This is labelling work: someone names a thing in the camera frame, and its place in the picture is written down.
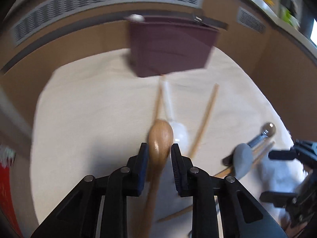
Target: cream cloth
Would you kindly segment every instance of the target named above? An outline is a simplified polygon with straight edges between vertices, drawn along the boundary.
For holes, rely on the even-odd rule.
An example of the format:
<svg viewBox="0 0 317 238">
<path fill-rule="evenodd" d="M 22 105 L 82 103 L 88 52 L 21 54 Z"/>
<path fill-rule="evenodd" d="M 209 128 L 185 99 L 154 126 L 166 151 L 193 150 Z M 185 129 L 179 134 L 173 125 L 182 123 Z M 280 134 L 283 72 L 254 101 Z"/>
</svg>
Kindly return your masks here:
<svg viewBox="0 0 317 238">
<path fill-rule="evenodd" d="M 64 65 L 54 72 L 42 91 L 31 153 L 31 187 L 39 223 L 85 175 L 109 175 L 137 154 L 141 142 L 146 142 L 159 77 L 136 77 L 127 66 L 128 53 L 128 49 L 116 50 Z M 237 144 L 259 134 L 267 121 L 277 127 L 275 148 L 289 149 L 293 142 L 288 131 L 250 77 L 219 49 L 214 48 L 210 55 L 205 69 L 166 76 L 176 120 L 187 127 L 190 144 L 214 84 L 220 85 L 210 124 L 193 164 L 210 175 L 218 173 L 225 168 L 221 159 Z M 160 117 L 165 117 L 163 109 Z M 288 179 L 303 179 L 298 161 L 283 162 L 278 167 L 290 172 Z M 259 198 L 263 187 L 256 169 L 241 182 Z M 141 198 L 127 200 L 129 233 L 142 211 L 147 188 L 146 185 Z M 158 191 L 155 220 L 191 203 L 191 198 L 177 196 L 169 159 Z M 278 212 L 273 210 L 272 215 L 278 220 Z M 191 214 L 187 213 L 154 224 L 151 237 L 183 238 L 190 230 Z"/>
</svg>

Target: brown wall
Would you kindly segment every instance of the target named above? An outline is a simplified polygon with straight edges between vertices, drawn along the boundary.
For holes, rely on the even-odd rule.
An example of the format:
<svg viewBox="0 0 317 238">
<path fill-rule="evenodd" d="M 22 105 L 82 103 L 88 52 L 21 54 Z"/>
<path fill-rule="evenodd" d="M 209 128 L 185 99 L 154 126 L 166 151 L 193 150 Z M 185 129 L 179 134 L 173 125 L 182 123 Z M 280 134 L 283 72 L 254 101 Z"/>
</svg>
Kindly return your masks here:
<svg viewBox="0 0 317 238">
<path fill-rule="evenodd" d="M 36 6 L 42 1 L 33 0 L 31 4 Z M 17 14 L 26 13 L 33 8 L 30 3 L 27 5 L 27 9 L 21 9 Z M 263 34 L 236 22 L 239 7 L 248 10 L 264 23 L 266 30 Z M 96 15 L 138 9 L 187 13 L 196 11 L 185 6 L 160 3 L 128 3 L 100 7 L 59 20 L 38 31 L 17 47 L 14 47 L 8 32 L 9 26 L 18 20 L 17 16 L 12 17 L 8 21 L 7 30 L 2 32 L 0 36 L 0 65 L 3 66 L 19 51 L 38 38 L 62 26 Z M 312 107 L 306 106 L 308 104 L 316 105 L 317 98 L 314 96 L 316 88 L 313 82 L 307 83 L 304 80 L 306 75 L 309 79 L 316 75 L 317 68 L 314 63 L 299 47 L 293 44 L 292 40 L 274 29 L 272 23 L 246 0 L 204 0 L 202 9 L 206 17 L 229 25 L 227 31 L 220 29 L 221 35 L 216 46 L 253 78 L 294 137 L 307 139 L 312 136 L 309 133 L 314 131 L 317 133 L 314 126 L 310 125 L 309 119 L 315 111 Z M 0 77 L 0 84 L 20 114 L 32 124 L 38 96 L 55 69 L 90 55 L 129 47 L 127 37 L 127 23 L 125 21 L 100 24 L 70 33 L 27 55 L 4 76 Z M 297 79 L 297 81 L 290 83 L 289 79 Z M 271 86 L 267 86 L 266 81 L 272 82 Z M 309 116 L 302 116 L 302 112 L 306 112 Z M 300 123 L 301 127 L 298 126 L 296 117 L 300 117 L 304 121 L 304 123 Z"/>
</svg>

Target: wooden spoon handle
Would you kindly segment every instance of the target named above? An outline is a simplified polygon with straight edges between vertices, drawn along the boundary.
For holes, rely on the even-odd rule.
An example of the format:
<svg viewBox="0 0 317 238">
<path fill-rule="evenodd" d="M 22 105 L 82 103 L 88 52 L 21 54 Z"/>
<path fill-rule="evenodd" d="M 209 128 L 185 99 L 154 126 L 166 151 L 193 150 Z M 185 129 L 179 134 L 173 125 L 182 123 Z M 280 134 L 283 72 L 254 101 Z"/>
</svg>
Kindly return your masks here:
<svg viewBox="0 0 317 238">
<path fill-rule="evenodd" d="M 159 189 L 160 174 L 155 174 L 152 177 L 149 193 L 147 194 L 146 204 L 139 227 L 139 235 L 137 238 L 148 238 L 153 221 L 155 210 L 156 194 Z"/>
</svg>

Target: table surface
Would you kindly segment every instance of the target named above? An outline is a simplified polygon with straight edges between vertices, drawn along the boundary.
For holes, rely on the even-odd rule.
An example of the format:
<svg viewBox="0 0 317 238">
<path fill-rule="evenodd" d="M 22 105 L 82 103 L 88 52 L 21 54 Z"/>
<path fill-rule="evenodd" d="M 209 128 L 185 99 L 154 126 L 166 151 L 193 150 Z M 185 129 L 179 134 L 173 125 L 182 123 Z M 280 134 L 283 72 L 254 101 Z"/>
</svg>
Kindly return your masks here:
<svg viewBox="0 0 317 238">
<path fill-rule="evenodd" d="M 64 65 L 54 72 L 42 91 L 31 152 L 31 189 L 39 223 L 85 175 L 96 178 L 109 175 L 126 165 L 128 158 L 137 154 L 141 142 L 146 142 L 159 77 L 136 77 L 128 67 L 128 53 L 128 49 L 121 49 Z M 190 143 L 214 84 L 220 85 L 212 117 L 192 160 L 210 175 L 223 170 L 221 159 L 237 144 L 259 134 L 267 121 L 277 127 L 273 138 L 275 148 L 292 146 L 287 129 L 269 101 L 250 77 L 219 49 L 210 52 L 204 69 L 171 73 L 166 79 L 170 82 L 176 120 L 187 127 Z M 160 118 L 165 118 L 163 109 Z M 277 189 L 276 184 L 285 183 L 286 178 L 295 181 L 303 178 L 298 161 L 266 161 L 262 164 L 268 170 L 285 169 L 270 188 Z M 242 178 L 241 183 L 257 199 L 264 189 L 256 169 Z M 140 198 L 127 199 L 129 234 L 142 211 L 147 189 L 148 184 Z M 191 203 L 191 198 L 177 196 L 169 159 L 162 173 L 154 218 L 165 217 Z M 271 210 L 278 220 L 280 212 Z M 154 224 L 151 237 L 186 237 L 191 230 L 191 217 L 187 213 Z"/>
</svg>

